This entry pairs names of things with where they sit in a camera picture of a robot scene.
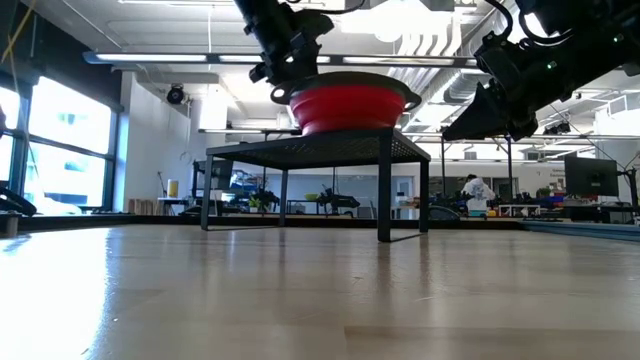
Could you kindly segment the silver spiral ventilation duct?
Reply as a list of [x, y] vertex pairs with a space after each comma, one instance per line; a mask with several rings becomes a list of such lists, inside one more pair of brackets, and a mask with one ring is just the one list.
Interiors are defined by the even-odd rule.
[[460, 69], [445, 86], [443, 100], [447, 104], [462, 105], [470, 103], [475, 96], [477, 85], [485, 86], [490, 76], [479, 69]]

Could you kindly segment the long linear ceiling light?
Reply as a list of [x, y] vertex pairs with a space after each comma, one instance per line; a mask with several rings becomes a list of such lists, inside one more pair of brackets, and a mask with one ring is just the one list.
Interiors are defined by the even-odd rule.
[[[207, 64], [207, 65], [257, 65], [259, 55], [225, 53], [99, 53], [85, 52], [83, 57], [90, 64]], [[320, 55], [317, 63], [322, 66], [366, 66], [398, 68], [454, 68], [476, 69], [473, 57], [457, 56], [385, 56], [385, 55]]]

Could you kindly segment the background potted plant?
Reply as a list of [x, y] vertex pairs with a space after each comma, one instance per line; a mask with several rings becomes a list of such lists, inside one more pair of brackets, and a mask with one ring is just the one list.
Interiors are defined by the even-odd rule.
[[280, 204], [280, 198], [272, 191], [259, 189], [249, 197], [249, 207], [255, 208], [259, 213], [267, 213], [271, 208]]

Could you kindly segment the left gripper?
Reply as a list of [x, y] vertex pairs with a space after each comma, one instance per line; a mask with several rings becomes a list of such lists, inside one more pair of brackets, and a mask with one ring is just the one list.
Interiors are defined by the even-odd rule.
[[249, 72], [250, 80], [279, 85], [317, 75], [317, 38], [333, 28], [331, 19], [314, 9], [261, 9], [249, 15], [248, 33], [262, 48], [262, 62]]

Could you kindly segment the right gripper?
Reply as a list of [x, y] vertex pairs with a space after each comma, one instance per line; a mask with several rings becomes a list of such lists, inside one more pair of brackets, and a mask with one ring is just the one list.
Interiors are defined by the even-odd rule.
[[484, 36], [474, 57], [480, 70], [490, 75], [490, 80], [486, 86], [477, 86], [474, 100], [442, 132], [443, 139], [530, 137], [538, 128], [536, 111], [542, 106], [537, 92], [558, 67], [558, 62], [550, 56], [571, 37], [568, 32], [547, 43], [528, 37], [512, 43], [504, 33], [491, 32]]

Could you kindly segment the black aluminium table frame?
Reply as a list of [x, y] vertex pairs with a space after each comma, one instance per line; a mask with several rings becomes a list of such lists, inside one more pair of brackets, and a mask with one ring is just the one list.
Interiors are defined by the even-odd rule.
[[[80, 215], [80, 216], [34, 216], [24, 217], [15, 214], [0, 215], [0, 233], [5, 230], [10, 219], [17, 221], [20, 232], [53, 231], [118, 225], [200, 225], [198, 217], [188, 216], [147, 216], [130, 214]], [[373, 219], [355, 219], [330, 216], [293, 216], [288, 215], [281, 221], [274, 216], [211, 217], [207, 229], [218, 230], [222, 227], [244, 229], [251, 227], [298, 227], [298, 228], [354, 228], [376, 229], [378, 222]], [[524, 219], [489, 220], [429, 220], [427, 228], [443, 230], [493, 230], [493, 231], [533, 231], [541, 233], [594, 237], [640, 243], [640, 226], [535, 221]]]

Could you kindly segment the person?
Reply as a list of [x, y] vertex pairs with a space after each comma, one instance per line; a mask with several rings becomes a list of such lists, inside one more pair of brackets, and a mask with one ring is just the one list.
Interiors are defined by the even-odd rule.
[[488, 203], [495, 199], [493, 190], [475, 174], [469, 174], [461, 191], [466, 198], [468, 214], [471, 217], [486, 217]]

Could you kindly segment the red collapsible colander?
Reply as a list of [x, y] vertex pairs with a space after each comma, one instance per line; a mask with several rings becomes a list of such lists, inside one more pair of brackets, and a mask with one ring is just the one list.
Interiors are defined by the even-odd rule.
[[393, 128], [422, 98], [386, 75], [340, 71], [283, 82], [271, 100], [286, 105], [304, 136], [345, 130]]

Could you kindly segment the black perforated metal shelf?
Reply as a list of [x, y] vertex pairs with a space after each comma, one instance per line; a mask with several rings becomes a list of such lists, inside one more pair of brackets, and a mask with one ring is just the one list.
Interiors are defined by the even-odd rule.
[[282, 172], [278, 225], [286, 225], [288, 176], [291, 170], [370, 166], [378, 167], [377, 239], [391, 235], [391, 179], [396, 163], [417, 163], [420, 179], [418, 233], [429, 230], [428, 195], [431, 156], [394, 128], [319, 133], [282, 140], [212, 147], [206, 150], [205, 185], [200, 227], [209, 229], [213, 161], [216, 158], [277, 169]]

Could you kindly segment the black computer monitor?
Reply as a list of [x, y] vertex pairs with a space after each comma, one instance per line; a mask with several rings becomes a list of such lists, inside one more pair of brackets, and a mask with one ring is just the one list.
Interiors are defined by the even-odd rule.
[[618, 170], [613, 160], [565, 157], [566, 192], [576, 196], [618, 196]]

